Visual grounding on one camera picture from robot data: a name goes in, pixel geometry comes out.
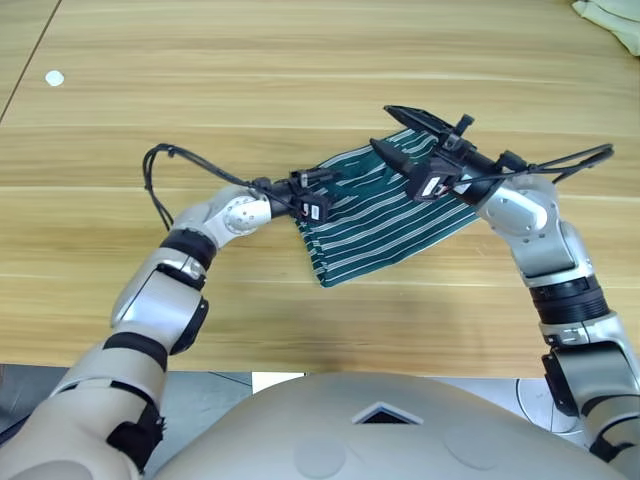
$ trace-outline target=floor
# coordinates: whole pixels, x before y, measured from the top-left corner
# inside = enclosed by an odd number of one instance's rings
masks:
[[[64,372],[63,368],[7,366],[0,386],[0,432],[28,415],[46,398]],[[439,380],[483,397],[573,443],[585,446],[580,425],[553,407],[542,379]],[[149,460],[146,478],[153,478],[171,457],[251,394],[250,373],[171,372],[163,405],[163,415],[167,421],[165,439]]]

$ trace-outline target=wooden table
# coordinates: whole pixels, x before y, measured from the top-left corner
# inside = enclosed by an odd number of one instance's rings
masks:
[[[49,87],[44,74],[66,80]],[[561,186],[640,347],[638,61],[560,1],[64,0],[0,125],[0,362],[68,365],[163,229],[140,161],[157,142],[244,178],[282,177],[398,129],[381,107],[456,121],[495,156],[604,142]],[[221,182],[162,159],[177,212]],[[322,289],[292,222],[225,247],[212,308],[173,368],[541,374],[537,315],[505,245],[475,223],[410,260]]]
[[[0,0],[0,121],[59,0]]]

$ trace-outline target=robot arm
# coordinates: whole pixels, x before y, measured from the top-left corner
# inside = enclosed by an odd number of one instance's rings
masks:
[[[189,348],[202,325],[200,290],[216,251],[271,218],[264,195],[236,186],[180,215],[118,298],[111,335],[0,450],[0,479],[139,478],[162,440],[167,357]]]
[[[557,407],[582,417],[591,453],[627,478],[640,478],[640,365],[631,342],[618,315],[609,310],[580,235],[560,217],[555,185],[541,175],[513,174],[559,173],[558,181],[607,158],[612,148],[604,145],[547,164],[594,154],[591,163],[564,168],[527,165],[508,151],[494,163],[462,138],[471,117],[465,115],[453,127],[423,110],[385,109],[439,142],[429,164],[422,165],[412,165],[384,142],[372,140],[373,148],[408,177],[408,196],[431,201],[451,192],[474,206],[509,244],[551,347],[542,361]],[[503,173],[503,167],[511,173]]]
[[[590,451],[627,478],[640,473],[640,366],[609,310],[578,232],[540,176],[504,181],[477,205],[511,248],[550,352],[545,378],[559,410],[581,416]]]

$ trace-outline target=cable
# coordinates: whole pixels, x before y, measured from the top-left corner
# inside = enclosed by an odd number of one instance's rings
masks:
[[[267,196],[271,200],[279,202],[286,206],[289,210],[295,210],[295,206],[286,202],[285,200],[279,198],[277,195],[274,195],[268,189],[258,185],[255,181],[246,181],[241,178],[236,177],[235,175],[230,174],[229,172],[223,170],[222,168],[214,165],[206,158],[201,157],[189,150],[186,150],[182,147],[178,147],[176,145],[171,145],[168,143],[160,143],[150,149],[142,159],[142,176],[144,178],[144,188],[147,192],[149,192],[149,196],[151,197],[151,201],[153,202],[153,206],[158,211],[160,218],[162,219],[162,223],[164,224],[167,230],[171,229],[171,225],[173,224],[173,217],[164,204],[160,201],[158,196],[155,194],[153,189],[153,165],[156,160],[156,156],[160,152],[166,152],[167,155],[171,158],[174,156],[178,156],[184,158],[185,160],[190,161],[191,163],[199,166],[200,168],[206,170],[209,173],[212,173],[216,177],[225,180],[234,185],[238,185],[241,187],[247,187],[256,190],[257,192]]]
[[[585,155],[590,155],[590,156],[574,165],[551,168],[554,165],[565,163],[570,160],[575,160],[577,158],[584,157]],[[535,163],[531,163],[526,165],[526,167],[523,168],[522,170],[496,173],[494,175],[484,175],[480,177],[470,178],[467,180],[459,180],[455,182],[453,186],[456,187],[458,185],[465,185],[468,183],[483,182],[485,180],[502,180],[505,178],[516,177],[519,175],[529,175],[529,174],[545,175],[545,174],[553,174],[553,173],[559,173],[559,175],[552,180],[553,183],[558,183],[570,177],[571,175],[574,175],[579,171],[584,170],[585,168],[595,167],[597,164],[604,162],[612,155],[613,155],[613,145],[610,143],[605,143],[602,145],[598,145],[597,147],[589,148],[581,152],[572,153],[571,155],[556,158],[555,160],[550,160],[548,162],[541,163],[539,165]]]

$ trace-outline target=green striped cloth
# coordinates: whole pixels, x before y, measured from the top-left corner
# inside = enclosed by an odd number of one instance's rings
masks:
[[[413,130],[386,140],[416,161],[428,158],[436,144],[435,137]],[[472,207],[451,195],[430,204],[410,200],[404,192],[407,180],[387,167],[370,146],[318,166],[343,174],[335,184],[315,189],[334,200],[328,222],[296,221],[323,287],[398,263],[476,219]]]

